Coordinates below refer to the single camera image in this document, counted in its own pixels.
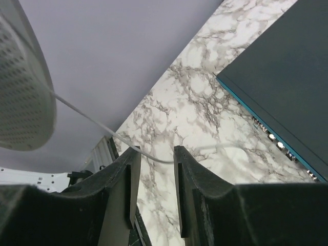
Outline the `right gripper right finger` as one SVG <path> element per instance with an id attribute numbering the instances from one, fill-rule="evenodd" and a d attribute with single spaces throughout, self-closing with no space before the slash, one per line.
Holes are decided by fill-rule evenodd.
<path id="1" fill-rule="evenodd" d="M 186 245 L 327 245 L 327 184 L 231 184 L 174 148 Z"/>

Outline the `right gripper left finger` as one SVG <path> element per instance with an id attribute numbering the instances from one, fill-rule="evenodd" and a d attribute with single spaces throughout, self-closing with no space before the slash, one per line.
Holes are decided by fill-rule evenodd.
<path id="1" fill-rule="evenodd" d="M 1 245 L 128 245 L 140 165 L 139 149 L 128 148 L 60 193 L 1 186 Z"/>

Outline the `grey cable spool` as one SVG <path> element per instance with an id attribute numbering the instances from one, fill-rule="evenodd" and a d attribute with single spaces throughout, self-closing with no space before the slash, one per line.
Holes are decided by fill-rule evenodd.
<path id="1" fill-rule="evenodd" d="M 1 147 L 33 151 L 52 136 L 56 99 L 44 55 L 19 1 L 1 1 Z"/>

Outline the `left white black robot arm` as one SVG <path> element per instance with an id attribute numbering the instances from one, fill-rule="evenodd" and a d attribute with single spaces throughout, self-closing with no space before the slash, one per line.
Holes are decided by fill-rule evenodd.
<path id="1" fill-rule="evenodd" d="M 69 173 L 40 173 L 1 167 L 1 185 L 32 185 L 48 193 L 62 192 L 69 186 Z"/>

